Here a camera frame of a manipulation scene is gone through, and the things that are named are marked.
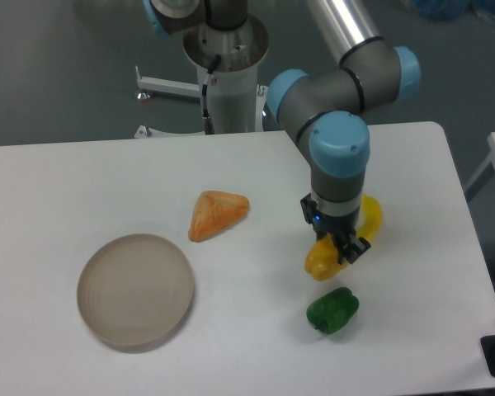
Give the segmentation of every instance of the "green bell pepper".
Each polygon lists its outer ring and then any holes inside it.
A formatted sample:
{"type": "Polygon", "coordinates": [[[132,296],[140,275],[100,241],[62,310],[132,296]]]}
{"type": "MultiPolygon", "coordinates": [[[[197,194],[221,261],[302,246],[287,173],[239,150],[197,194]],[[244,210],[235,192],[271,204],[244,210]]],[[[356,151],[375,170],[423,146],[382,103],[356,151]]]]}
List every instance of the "green bell pepper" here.
{"type": "Polygon", "coordinates": [[[306,310],[306,317],[317,330],[334,334],[348,323],[360,307],[360,301],[347,287],[340,287],[316,299],[306,310]]]}

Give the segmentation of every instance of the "silver metal tube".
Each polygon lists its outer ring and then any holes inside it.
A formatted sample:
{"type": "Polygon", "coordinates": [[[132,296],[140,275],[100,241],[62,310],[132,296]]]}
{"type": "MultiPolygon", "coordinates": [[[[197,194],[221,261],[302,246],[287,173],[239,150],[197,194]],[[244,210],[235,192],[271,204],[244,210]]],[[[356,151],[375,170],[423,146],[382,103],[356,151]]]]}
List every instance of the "silver metal tube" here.
{"type": "Polygon", "coordinates": [[[361,0],[308,0],[308,5],[337,62],[355,46],[380,35],[361,0]]]}

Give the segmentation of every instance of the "blue joint cap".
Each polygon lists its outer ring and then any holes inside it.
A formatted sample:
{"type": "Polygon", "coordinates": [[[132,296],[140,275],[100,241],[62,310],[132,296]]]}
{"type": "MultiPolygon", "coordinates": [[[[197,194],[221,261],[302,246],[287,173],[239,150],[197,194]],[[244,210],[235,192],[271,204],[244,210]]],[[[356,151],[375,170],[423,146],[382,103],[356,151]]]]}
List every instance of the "blue joint cap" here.
{"type": "Polygon", "coordinates": [[[310,154],[331,177],[346,179],[365,171],[370,157],[370,133],[366,123],[346,111],[333,111],[313,123],[310,154]]]}
{"type": "Polygon", "coordinates": [[[407,47],[394,47],[398,53],[401,76],[399,81],[397,101],[414,95],[422,81],[422,70],[416,55],[407,47]]]}
{"type": "Polygon", "coordinates": [[[150,0],[143,0],[143,7],[145,11],[147,12],[147,17],[150,23],[152,23],[152,28],[156,32],[157,35],[168,35],[168,33],[163,29],[163,26],[161,22],[159,21],[158,17],[154,13],[154,10],[152,9],[152,4],[150,4],[150,0]]]}
{"type": "Polygon", "coordinates": [[[271,82],[268,88],[266,103],[277,121],[279,120],[279,107],[281,107],[282,99],[284,99],[285,94],[291,86],[303,77],[309,77],[309,75],[297,68],[291,68],[279,74],[271,82]]]}

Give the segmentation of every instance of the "white table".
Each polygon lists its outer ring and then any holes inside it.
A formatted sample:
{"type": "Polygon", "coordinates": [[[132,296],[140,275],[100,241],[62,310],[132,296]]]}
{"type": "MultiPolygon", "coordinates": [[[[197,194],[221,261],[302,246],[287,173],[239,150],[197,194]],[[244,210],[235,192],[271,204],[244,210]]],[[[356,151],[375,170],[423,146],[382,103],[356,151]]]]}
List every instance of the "white table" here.
{"type": "Polygon", "coordinates": [[[446,138],[432,123],[371,127],[365,192],[383,206],[373,248],[332,280],[303,270],[314,232],[309,167],[283,132],[0,148],[0,395],[394,395],[495,387],[479,338],[495,297],[446,138]],[[251,201],[205,243],[196,197],[251,201]],[[139,355],[87,329],[88,258],[128,233],[187,255],[196,295],[181,330],[139,355]],[[308,305],[345,285],[356,316],[324,337],[308,305]]]}

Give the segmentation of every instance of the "pepper stem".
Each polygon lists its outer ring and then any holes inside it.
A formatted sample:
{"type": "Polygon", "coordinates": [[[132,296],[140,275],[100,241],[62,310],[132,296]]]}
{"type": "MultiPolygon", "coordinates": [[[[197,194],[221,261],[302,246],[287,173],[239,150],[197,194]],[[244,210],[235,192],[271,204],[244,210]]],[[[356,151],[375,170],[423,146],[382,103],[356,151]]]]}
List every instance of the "pepper stem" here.
{"type": "Polygon", "coordinates": [[[315,327],[315,330],[319,330],[322,326],[324,326],[325,324],[328,324],[326,320],[323,320],[320,324],[318,324],[316,327],[315,327]]]}

